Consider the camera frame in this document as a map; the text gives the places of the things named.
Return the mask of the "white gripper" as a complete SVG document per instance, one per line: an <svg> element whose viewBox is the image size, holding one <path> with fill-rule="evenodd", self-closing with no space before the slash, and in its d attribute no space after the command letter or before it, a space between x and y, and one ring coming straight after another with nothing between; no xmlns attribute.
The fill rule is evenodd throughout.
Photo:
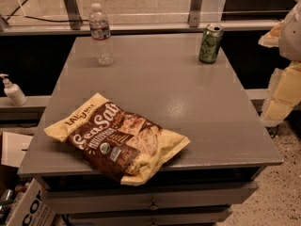
<svg viewBox="0 0 301 226"><path fill-rule="evenodd" d="M261 124L276 127L301 102L301 2L298 2L258 44L267 48L279 47L282 57L291 63L284 70L275 68L271 75L267 97L261 108Z"/></svg>

